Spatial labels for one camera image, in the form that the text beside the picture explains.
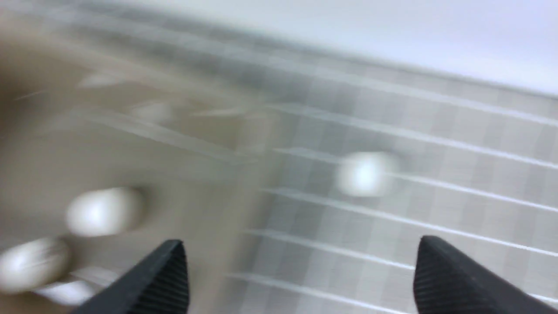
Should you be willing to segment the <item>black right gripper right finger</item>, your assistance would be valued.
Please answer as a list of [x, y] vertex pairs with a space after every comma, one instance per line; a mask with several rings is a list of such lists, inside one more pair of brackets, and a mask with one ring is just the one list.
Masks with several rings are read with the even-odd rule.
[[417, 248], [413, 298], [419, 314], [555, 314], [441, 237], [425, 235]]

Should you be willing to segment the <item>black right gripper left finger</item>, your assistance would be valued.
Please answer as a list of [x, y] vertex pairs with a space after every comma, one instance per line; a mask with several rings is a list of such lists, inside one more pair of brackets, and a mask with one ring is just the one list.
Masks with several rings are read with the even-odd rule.
[[166, 240], [74, 314], [185, 314], [190, 291], [181, 240]]

